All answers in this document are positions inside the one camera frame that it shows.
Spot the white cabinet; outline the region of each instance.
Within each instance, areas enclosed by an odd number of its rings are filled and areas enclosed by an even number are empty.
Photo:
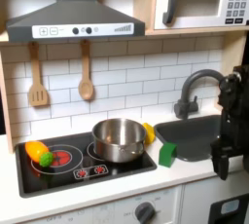
[[[156,213],[150,224],[178,224],[181,196],[182,186],[177,186],[25,223],[139,224],[135,210],[138,206],[149,203]]]
[[[226,181],[212,177],[192,182],[183,191],[179,224],[207,224],[212,204],[249,193],[249,174],[242,171],[230,174]],[[244,223],[249,223],[248,211]]]

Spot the black stovetop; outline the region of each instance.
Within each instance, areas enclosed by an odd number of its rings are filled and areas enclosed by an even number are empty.
[[[41,168],[27,156],[24,144],[17,146],[19,193],[28,198],[104,180],[156,169],[145,152],[137,160],[113,164],[101,160],[94,152],[91,133],[69,135],[43,141],[53,152],[53,164]]]

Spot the sink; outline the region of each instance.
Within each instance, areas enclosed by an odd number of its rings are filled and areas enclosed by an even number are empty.
[[[162,142],[177,145],[177,158],[196,162],[211,157],[210,143],[220,134],[221,116],[162,123],[155,126],[156,136]]]

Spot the gray faucet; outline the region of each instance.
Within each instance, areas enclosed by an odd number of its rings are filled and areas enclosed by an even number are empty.
[[[202,77],[212,77],[219,82],[224,78],[224,76],[215,71],[210,69],[199,70],[198,72],[193,73],[184,83],[181,98],[178,102],[174,105],[175,115],[178,119],[186,120],[188,119],[190,112],[198,111],[198,104],[197,104],[197,96],[193,102],[189,102],[189,92],[192,83]]]

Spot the tile backsplash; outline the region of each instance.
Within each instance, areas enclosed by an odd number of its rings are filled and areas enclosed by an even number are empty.
[[[81,99],[81,48],[78,41],[40,43],[42,82],[50,105],[31,107],[30,57],[26,44],[1,44],[13,137],[18,140],[90,131],[99,121],[149,119],[172,113],[188,76],[200,69],[221,70],[224,36],[110,38],[90,45],[94,99]],[[214,103],[217,83],[200,79],[190,98],[200,108]]]

